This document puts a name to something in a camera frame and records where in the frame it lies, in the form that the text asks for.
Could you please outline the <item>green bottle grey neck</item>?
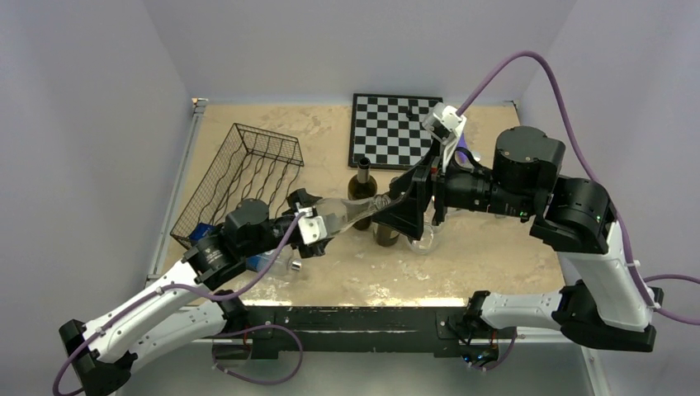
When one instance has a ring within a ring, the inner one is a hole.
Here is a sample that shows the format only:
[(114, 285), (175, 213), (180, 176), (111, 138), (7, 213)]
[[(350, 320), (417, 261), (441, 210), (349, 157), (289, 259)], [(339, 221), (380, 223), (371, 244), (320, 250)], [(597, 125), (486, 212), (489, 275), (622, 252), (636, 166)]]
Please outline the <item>green bottle grey neck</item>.
[(366, 230), (371, 225), (371, 216), (376, 212), (376, 179), (370, 174), (371, 160), (363, 157), (357, 163), (357, 173), (348, 182), (348, 199), (360, 200), (353, 204), (348, 215), (355, 220), (352, 226), (357, 230)]

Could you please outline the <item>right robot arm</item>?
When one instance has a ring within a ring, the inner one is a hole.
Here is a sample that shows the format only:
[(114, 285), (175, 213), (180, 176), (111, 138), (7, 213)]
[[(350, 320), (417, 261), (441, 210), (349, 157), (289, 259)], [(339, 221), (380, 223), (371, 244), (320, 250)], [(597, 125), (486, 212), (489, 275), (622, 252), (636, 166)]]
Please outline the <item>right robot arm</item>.
[(424, 212), (440, 224), (448, 209), (513, 217), (571, 265), (574, 276), (552, 293), (502, 295), (477, 291), (458, 336), (504, 328), (548, 328), (597, 350), (650, 352), (658, 288), (635, 282), (622, 246), (622, 227), (608, 191), (596, 181), (560, 174), (565, 145), (530, 126), (499, 134), (491, 167), (451, 160), (437, 167), (435, 149), (390, 184), (390, 204), (373, 220), (406, 237), (423, 234)]

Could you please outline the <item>blue square bottle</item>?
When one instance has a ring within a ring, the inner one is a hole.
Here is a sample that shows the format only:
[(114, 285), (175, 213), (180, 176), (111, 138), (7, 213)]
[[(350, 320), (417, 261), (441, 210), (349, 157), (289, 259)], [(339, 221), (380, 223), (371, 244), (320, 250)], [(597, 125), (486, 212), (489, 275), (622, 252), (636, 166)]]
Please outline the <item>blue square bottle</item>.
[[(188, 239), (192, 244), (194, 244), (200, 239), (212, 234), (214, 230), (214, 225), (198, 223), (194, 230), (188, 235)], [(246, 269), (249, 271), (260, 272), (266, 266), (270, 266), (267, 274), (269, 276), (278, 277), (287, 276), (293, 272), (301, 271), (301, 259), (296, 256), (294, 250), (290, 246), (285, 246), (274, 261), (272, 261), (272, 254), (273, 250), (270, 250), (256, 256), (249, 257), (246, 260)]]

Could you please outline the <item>clear wine bottle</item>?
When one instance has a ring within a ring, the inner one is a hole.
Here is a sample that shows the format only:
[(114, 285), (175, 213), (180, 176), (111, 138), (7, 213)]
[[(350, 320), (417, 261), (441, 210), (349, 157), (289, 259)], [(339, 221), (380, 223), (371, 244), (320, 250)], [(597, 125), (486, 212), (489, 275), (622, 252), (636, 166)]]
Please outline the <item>clear wine bottle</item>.
[(335, 238), (347, 231), (356, 222), (367, 219), (383, 210), (391, 202), (388, 195), (378, 195), (360, 200), (323, 198), (314, 205), (325, 227), (326, 238)]

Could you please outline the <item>black wire wine rack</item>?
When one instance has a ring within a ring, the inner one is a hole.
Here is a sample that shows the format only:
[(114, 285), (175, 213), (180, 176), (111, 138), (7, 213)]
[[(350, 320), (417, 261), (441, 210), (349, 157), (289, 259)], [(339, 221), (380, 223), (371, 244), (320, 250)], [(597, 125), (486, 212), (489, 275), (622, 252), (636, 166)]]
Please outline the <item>black wire wine rack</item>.
[(304, 165), (298, 138), (234, 123), (170, 236), (188, 249), (246, 199), (261, 200), (271, 217), (279, 216)]

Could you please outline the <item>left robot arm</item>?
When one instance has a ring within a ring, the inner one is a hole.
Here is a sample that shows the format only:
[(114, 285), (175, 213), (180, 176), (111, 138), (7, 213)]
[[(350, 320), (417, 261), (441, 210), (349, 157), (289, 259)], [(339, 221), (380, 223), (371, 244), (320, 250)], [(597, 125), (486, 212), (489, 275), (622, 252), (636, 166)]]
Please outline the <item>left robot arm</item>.
[(264, 276), (287, 273), (315, 240), (304, 222), (319, 202), (305, 190), (288, 197), (290, 209), (272, 219), (261, 200), (248, 199), (223, 224), (189, 248), (168, 271), (118, 308), (88, 322), (59, 328), (67, 358), (52, 392), (73, 370), (78, 394), (111, 395), (147, 364), (203, 337), (246, 333), (240, 296)]

